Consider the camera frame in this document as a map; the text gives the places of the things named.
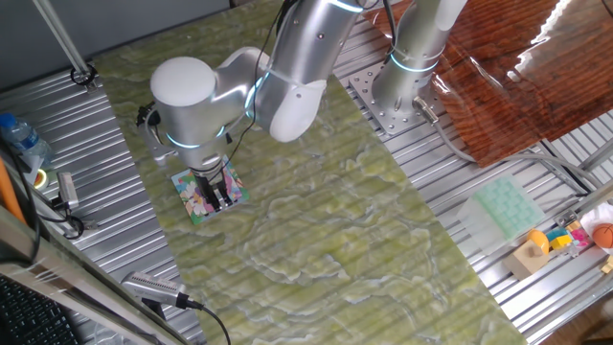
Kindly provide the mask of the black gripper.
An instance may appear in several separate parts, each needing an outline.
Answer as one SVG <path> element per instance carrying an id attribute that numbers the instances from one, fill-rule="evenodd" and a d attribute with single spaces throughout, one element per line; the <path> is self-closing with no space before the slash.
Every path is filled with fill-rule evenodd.
<path id="1" fill-rule="evenodd" d="M 190 167 L 200 193 L 215 212 L 221 210 L 221 205 L 212 185 L 216 184 L 227 207 L 234 205 L 234 199 L 232 198 L 233 180 L 225 172 L 222 172 L 223 168 L 224 162 L 222 160 L 206 163 L 201 167 Z"/>

